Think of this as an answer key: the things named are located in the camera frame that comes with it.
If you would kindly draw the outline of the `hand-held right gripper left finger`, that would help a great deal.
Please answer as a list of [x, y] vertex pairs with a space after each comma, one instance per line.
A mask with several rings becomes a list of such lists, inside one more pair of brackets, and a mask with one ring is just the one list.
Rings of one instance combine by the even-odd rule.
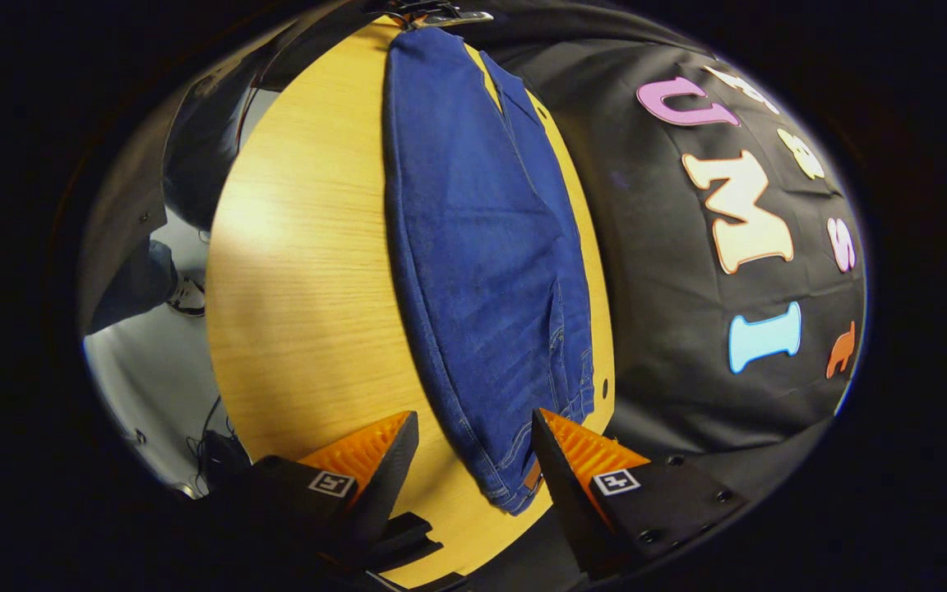
[[275, 550], [359, 567], [390, 532], [418, 447], [418, 414], [402, 411], [301, 458], [267, 455], [219, 490], [219, 516]]

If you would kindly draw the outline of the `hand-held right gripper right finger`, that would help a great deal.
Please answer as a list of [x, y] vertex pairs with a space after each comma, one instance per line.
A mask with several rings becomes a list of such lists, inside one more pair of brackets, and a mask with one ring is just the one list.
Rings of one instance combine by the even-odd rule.
[[626, 576], [732, 521], [747, 497], [679, 457], [649, 458], [548, 409], [531, 445], [576, 565]]

